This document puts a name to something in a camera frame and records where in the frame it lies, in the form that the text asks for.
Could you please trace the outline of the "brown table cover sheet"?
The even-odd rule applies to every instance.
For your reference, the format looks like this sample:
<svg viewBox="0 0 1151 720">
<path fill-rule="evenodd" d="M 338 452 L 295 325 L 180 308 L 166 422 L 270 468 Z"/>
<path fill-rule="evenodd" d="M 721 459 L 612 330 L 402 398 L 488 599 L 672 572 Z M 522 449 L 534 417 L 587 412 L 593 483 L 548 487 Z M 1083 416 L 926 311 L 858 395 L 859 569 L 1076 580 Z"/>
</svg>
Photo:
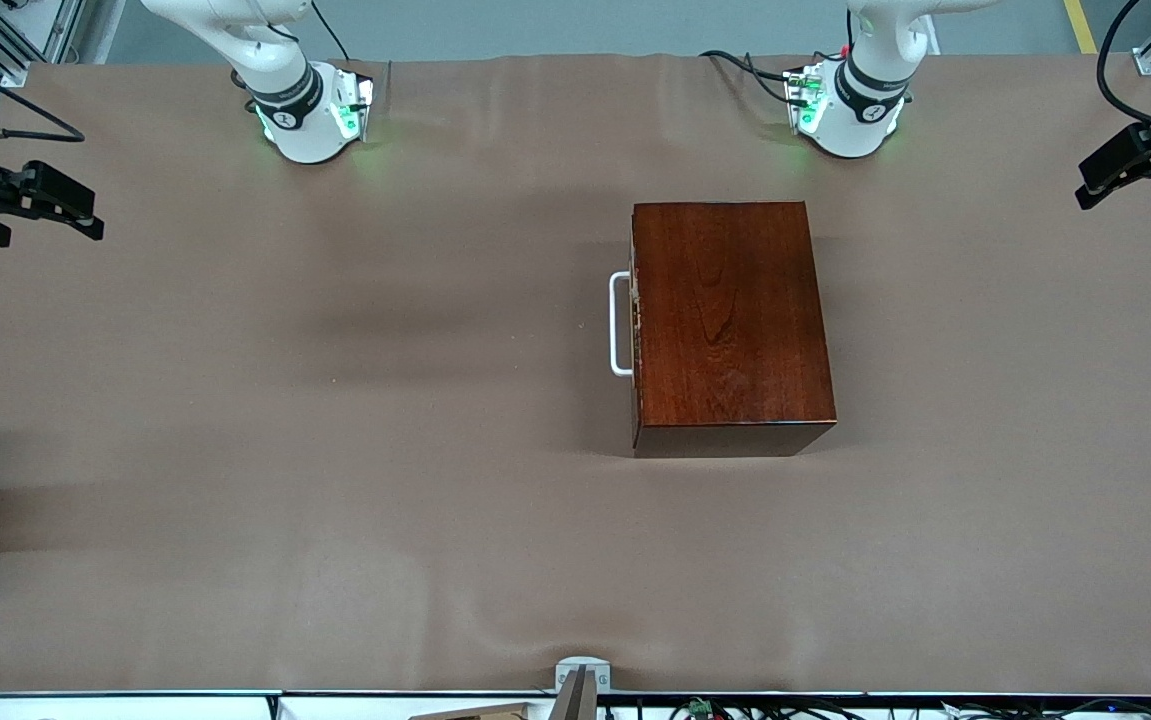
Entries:
<svg viewBox="0 0 1151 720">
<path fill-rule="evenodd" d="M 872 158 L 680 56 L 401 63 L 296 167 L 218 67 L 43 67 L 3 143 L 0 691 L 1151 694 L 1151 182 L 1090 56 L 932 56 Z M 837 426 L 635 459 L 639 202 L 807 205 Z"/>
</svg>

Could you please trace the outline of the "dark wooden cabinet box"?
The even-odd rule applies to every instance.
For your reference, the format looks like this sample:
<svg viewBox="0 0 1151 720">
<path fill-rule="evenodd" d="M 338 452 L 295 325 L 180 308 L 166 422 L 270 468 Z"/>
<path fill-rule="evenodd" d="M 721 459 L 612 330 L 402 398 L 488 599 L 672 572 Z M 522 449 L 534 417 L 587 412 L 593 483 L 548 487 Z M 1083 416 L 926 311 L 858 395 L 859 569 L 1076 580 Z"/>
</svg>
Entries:
<svg viewBox="0 0 1151 720">
<path fill-rule="evenodd" d="M 638 204 L 626 282 L 635 455 L 788 457 L 834 428 L 803 201 Z"/>
</svg>

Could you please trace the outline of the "brown cardboard piece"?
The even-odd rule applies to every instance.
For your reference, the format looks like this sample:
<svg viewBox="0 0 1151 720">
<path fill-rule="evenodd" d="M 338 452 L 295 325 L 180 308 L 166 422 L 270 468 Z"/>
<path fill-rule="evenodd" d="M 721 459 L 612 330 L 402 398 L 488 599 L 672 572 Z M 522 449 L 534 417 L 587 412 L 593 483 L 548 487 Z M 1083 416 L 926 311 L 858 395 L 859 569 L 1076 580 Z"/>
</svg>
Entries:
<svg viewBox="0 0 1151 720">
<path fill-rule="evenodd" d="M 468 708 L 443 710 L 409 717 L 409 720 L 529 720 L 529 703 L 512 702 Z"/>
</svg>

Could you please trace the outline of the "white table edge rail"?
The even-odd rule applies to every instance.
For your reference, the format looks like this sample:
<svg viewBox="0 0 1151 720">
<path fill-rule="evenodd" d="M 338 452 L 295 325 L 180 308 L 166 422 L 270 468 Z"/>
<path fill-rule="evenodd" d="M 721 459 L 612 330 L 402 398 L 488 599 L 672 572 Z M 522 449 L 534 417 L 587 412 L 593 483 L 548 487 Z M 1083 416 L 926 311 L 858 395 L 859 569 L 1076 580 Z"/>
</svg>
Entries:
<svg viewBox="0 0 1151 720">
<path fill-rule="evenodd" d="M 0 692 L 0 720 L 409 720 L 528 702 L 547 720 L 557 692 L 35 691 Z M 612 691 L 604 720 L 1151 720 L 1151 694 L 894 691 Z"/>
</svg>

